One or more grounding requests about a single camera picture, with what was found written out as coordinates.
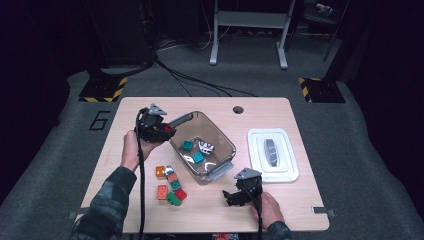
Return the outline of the white metal desk frame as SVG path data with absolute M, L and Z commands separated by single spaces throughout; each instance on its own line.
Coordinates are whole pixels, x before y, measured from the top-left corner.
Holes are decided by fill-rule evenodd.
M 219 9 L 219 0 L 214 0 L 213 45 L 209 64 L 212 66 L 217 64 L 219 51 L 218 29 L 220 26 L 270 28 L 282 30 L 281 39 L 276 43 L 276 48 L 280 68 L 287 70 L 288 62 L 284 46 L 293 16 L 295 3 L 296 0 L 289 0 L 289 6 L 286 13 L 265 13 L 222 11 Z

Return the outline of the black yellow striped base plate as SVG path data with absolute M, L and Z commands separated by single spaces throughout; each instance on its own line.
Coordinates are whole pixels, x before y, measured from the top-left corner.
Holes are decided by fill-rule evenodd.
M 83 102 L 116 102 L 123 92 L 127 78 L 103 76 L 90 78 L 79 94 Z
M 298 81 L 308 103 L 345 103 L 336 83 L 327 83 L 320 78 L 299 78 Z

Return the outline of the black equipment cabinet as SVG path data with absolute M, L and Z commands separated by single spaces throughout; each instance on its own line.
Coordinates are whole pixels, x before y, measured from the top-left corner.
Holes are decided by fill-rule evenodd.
M 108 66 L 147 67 L 153 62 L 141 0 L 83 0 Z

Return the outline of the white box lid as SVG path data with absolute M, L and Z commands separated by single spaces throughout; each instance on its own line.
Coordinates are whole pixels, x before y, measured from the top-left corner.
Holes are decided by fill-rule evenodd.
M 247 134 L 251 167 L 266 183 L 290 183 L 299 177 L 288 134 L 281 128 L 254 128 Z

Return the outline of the bright green toy block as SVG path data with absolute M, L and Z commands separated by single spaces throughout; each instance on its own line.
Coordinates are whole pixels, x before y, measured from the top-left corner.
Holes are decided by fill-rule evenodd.
M 166 200 L 174 206 L 180 206 L 181 205 L 181 200 L 173 193 L 173 192 L 169 192 L 166 196 Z

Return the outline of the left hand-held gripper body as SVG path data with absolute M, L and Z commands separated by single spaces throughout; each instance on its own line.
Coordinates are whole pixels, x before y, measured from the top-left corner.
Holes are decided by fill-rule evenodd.
M 141 109 L 136 117 L 137 136 L 146 142 L 168 141 L 164 139 L 166 130 L 162 127 L 162 123 L 165 123 L 163 116 L 166 114 L 167 112 L 155 103 Z

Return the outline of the person's right hand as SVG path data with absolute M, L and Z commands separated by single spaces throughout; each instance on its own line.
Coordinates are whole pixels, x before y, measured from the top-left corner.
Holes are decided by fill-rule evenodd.
M 262 219 L 262 228 L 267 230 L 270 224 L 275 221 L 285 221 L 283 214 L 280 209 L 279 203 L 276 199 L 268 192 L 261 194 L 262 198 L 262 211 L 261 215 L 258 215 L 257 210 L 253 205 L 250 206 L 250 212 L 255 220 Z

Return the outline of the person's left hand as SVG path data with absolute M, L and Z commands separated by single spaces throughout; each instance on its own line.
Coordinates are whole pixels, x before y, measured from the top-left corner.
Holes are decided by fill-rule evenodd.
M 121 166 L 135 172 L 140 163 L 158 146 L 160 143 L 146 142 L 138 138 L 133 130 L 128 131 L 124 135 Z

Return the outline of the gray table bracket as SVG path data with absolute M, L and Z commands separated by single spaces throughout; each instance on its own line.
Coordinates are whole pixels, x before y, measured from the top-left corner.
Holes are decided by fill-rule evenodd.
M 326 214 L 329 218 L 333 218 L 336 216 L 336 212 L 334 209 L 328 209 L 326 207 L 317 206 L 312 206 L 311 209 L 314 214 Z
M 67 215 L 68 220 L 75 220 L 79 215 L 84 215 L 88 211 L 88 207 L 78 208 L 70 211 Z

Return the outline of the black stand post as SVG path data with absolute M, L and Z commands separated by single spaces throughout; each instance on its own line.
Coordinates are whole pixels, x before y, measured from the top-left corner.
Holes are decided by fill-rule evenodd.
M 327 83 L 342 80 L 348 63 L 353 58 L 363 35 L 364 21 L 366 19 L 367 0 L 351 0 L 342 21 L 342 41 L 324 76 Z
M 98 39 L 97 29 L 87 0 L 80 0 L 80 3 L 82 11 L 82 25 L 84 29 L 82 42 L 85 47 L 85 66 L 91 78 L 95 81 L 102 81 L 104 78 L 104 73 L 101 69 L 103 54 Z

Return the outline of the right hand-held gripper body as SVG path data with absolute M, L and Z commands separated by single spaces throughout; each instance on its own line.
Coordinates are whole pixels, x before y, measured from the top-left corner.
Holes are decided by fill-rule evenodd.
M 261 173 L 250 168 L 244 168 L 235 175 L 235 179 L 238 189 L 236 199 L 242 201 L 242 206 L 248 202 L 252 202 L 255 206 L 260 206 L 263 192 Z

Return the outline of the clear brown storage box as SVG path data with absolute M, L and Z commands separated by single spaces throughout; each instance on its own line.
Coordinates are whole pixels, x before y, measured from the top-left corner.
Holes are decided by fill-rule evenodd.
M 232 159 L 236 155 L 235 145 L 203 112 L 187 113 L 174 119 L 170 124 L 176 129 L 176 134 L 170 139 L 170 144 L 199 185 L 206 185 L 233 168 Z M 191 151 L 182 149 L 185 140 L 193 142 Z M 215 150 L 210 156 L 203 154 L 204 160 L 195 163 L 193 155 L 200 152 L 199 141 L 214 145 Z

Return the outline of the gray device on shelf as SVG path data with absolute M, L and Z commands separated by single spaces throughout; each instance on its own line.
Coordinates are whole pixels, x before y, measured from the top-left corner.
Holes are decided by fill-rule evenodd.
M 325 15 L 325 16 L 332 16 L 334 13 L 334 9 L 328 5 L 323 5 L 320 3 L 317 3 L 315 5 L 316 10 L 319 14 Z

